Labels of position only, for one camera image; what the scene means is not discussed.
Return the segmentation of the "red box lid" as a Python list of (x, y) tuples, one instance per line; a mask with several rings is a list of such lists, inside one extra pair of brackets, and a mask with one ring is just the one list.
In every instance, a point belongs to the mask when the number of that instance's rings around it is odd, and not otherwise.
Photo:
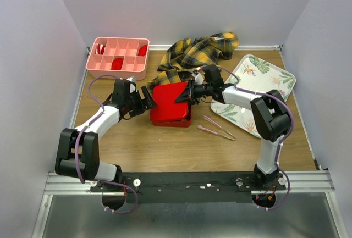
[(174, 103), (174, 100), (187, 87), (187, 82), (158, 85), (153, 89), (152, 98), (158, 106)]

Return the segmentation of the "pink tongs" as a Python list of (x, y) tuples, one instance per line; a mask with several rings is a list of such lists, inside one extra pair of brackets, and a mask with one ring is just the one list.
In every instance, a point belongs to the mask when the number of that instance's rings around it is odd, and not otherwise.
[(209, 118), (206, 115), (204, 115), (203, 118), (207, 122), (212, 124), (214, 127), (216, 127), (216, 130), (212, 130), (212, 129), (206, 128), (206, 127), (204, 127), (202, 125), (198, 125), (197, 128), (199, 130), (207, 132), (207, 133), (209, 133), (211, 135), (214, 135), (214, 136), (222, 137), (222, 138), (227, 139), (227, 140), (231, 140), (231, 141), (235, 141), (236, 140), (236, 137), (231, 132), (229, 132), (224, 127), (219, 125), (216, 121), (212, 120), (211, 118)]

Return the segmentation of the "red cookie box with tray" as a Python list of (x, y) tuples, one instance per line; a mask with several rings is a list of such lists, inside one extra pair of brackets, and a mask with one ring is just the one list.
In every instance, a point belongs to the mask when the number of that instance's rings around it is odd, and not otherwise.
[(150, 110), (154, 126), (187, 128), (191, 124), (191, 106), (187, 102), (162, 104)]

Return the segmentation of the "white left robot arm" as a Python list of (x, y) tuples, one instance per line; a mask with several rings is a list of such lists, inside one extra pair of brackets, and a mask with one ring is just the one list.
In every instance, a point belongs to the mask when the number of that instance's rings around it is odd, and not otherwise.
[(120, 166), (100, 161), (99, 143), (102, 136), (121, 120), (143, 114), (157, 104), (147, 88), (136, 85), (136, 78), (117, 78), (113, 92), (104, 102), (97, 100), (98, 111), (74, 129), (65, 128), (59, 137), (55, 172), (58, 175), (78, 178), (81, 183), (103, 181), (110, 191), (117, 191), (122, 184)]

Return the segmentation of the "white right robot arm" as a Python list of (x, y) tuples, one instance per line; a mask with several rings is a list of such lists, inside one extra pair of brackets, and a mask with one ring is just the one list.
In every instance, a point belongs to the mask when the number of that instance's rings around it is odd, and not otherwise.
[(211, 97), (222, 104), (233, 104), (250, 110), (257, 132), (261, 136), (259, 159), (254, 167), (253, 183), (261, 190), (268, 188), (280, 173), (279, 155), (284, 140), (292, 133), (294, 117), (277, 90), (266, 93), (239, 88), (236, 82), (225, 83), (222, 67), (208, 65), (200, 67), (205, 83), (189, 80), (175, 103), (198, 104), (200, 98)]

